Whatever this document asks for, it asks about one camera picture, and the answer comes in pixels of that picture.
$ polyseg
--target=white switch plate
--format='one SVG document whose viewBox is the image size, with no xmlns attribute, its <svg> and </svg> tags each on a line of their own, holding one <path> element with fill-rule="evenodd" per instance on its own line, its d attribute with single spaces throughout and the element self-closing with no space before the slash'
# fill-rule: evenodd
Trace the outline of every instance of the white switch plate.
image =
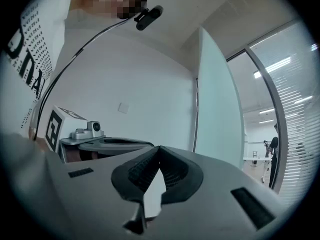
<svg viewBox="0 0 320 240">
<path fill-rule="evenodd" d="M 127 114 L 129 111 L 129 105 L 126 103 L 120 103 L 118 111 Z"/>
</svg>

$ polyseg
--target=wire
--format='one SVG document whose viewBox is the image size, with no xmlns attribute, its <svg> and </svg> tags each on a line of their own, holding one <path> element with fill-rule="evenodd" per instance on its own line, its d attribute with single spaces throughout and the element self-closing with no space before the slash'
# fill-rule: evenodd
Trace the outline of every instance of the wire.
<svg viewBox="0 0 320 240">
<path fill-rule="evenodd" d="M 97 38 L 99 38 L 100 36 L 102 36 L 104 33 L 118 27 L 121 26 L 123 24 L 125 24 L 126 22 L 128 22 L 130 18 L 127 18 L 121 22 L 118 22 L 112 26 L 109 26 L 107 28 L 105 28 L 104 30 L 102 30 L 101 32 L 99 32 L 98 34 L 96 34 L 93 38 L 91 38 L 87 43 L 85 43 L 85 45 L 83 45 L 76 53 L 75 55 L 71 58 L 70 62 L 63 68 L 63 70 L 61 70 L 61 72 L 56 76 L 56 78 L 52 81 L 52 83 L 50 84 L 50 86 L 47 88 L 45 94 L 43 95 L 42 98 L 42 102 L 40 104 L 40 108 L 39 108 L 39 114 L 38 114 L 38 118 L 37 118 L 37 123 L 36 123 L 36 130 L 35 130 L 35 134 L 33 137 L 33 140 L 35 141 L 37 139 L 37 135 L 38 135 L 38 128 L 39 128 L 39 124 L 40 124 L 40 118 L 42 115 L 42 112 L 44 110 L 46 101 L 51 93 L 51 91 L 53 90 L 53 88 L 55 87 L 56 83 L 58 82 L 59 78 L 61 77 L 61 75 L 64 73 L 64 71 L 71 65 L 71 63 L 85 50 L 85 48 L 91 44 L 93 41 L 95 41 Z"/>
</svg>

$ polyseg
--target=black lettering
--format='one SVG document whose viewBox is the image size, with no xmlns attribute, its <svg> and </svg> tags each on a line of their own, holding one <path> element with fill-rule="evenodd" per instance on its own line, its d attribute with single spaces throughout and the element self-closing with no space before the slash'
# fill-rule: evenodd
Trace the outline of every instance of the black lettering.
<svg viewBox="0 0 320 240">
<path fill-rule="evenodd" d="M 27 79 L 25 81 L 25 83 L 27 85 L 29 85 L 31 83 L 31 79 L 32 79 L 32 76 L 34 75 L 34 69 L 35 69 L 35 61 L 32 58 L 29 49 L 27 49 L 26 50 L 26 56 L 24 58 L 21 70 L 19 72 L 20 77 L 22 77 L 22 78 L 24 77 L 24 74 L 25 74 L 25 71 L 27 69 L 27 65 L 28 65 L 29 62 L 31 62 L 31 67 L 30 67 L 30 70 L 29 70 L 29 73 L 28 73 L 28 77 L 27 77 Z"/>
<path fill-rule="evenodd" d="M 42 71 L 39 69 L 39 76 L 38 78 L 34 81 L 31 90 L 35 89 L 35 95 L 38 98 L 39 94 L 39 89 L 40 89 L 40 84 L 41 84 L 41 78 L 42 78 Z"/>
<path fill-rule="evenodd" d="M 19 32 L 20 32 L 21 38 L 16 49 L 11 51 L 7 45 L 4 47 L 4 51 L 10 56 L 11 59 L 17 58 L 22 50 L 22 47 L 24 46 L 25 36 L 22 30 L 22 26 L 19 27 Z"/>
</svg>

